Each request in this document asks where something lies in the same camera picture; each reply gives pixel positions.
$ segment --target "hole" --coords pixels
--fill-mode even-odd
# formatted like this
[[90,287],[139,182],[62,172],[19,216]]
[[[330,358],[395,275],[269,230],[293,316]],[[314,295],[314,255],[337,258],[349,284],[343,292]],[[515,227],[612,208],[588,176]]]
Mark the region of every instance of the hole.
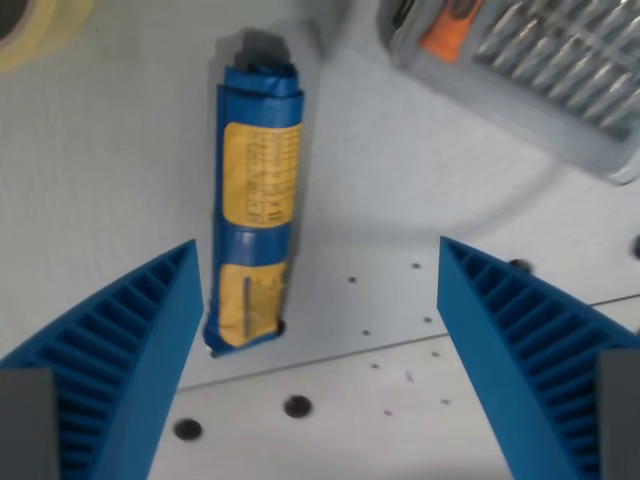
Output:
[[633,239],[631,244],[631,254],[638,260],[640,260],[640,235]]
[[276,336],[281,337],[284,335],[284,332],[287,331],[287,324],[282,320],[278,319],[278,329],[276,330]]
[[283,409],[291,418],[304,418],[313,411],[313,403],[303,395],[291,395],[284,402]]
[[202,436],[202,425],[193,418],[183,418],[173,424],[173,433],[183,442],[193,442]]
[[533,265],[531,262],[523,258],[514,258],[513,260],[509,260],[509,265],[519,268],[523,272],[533,273]]

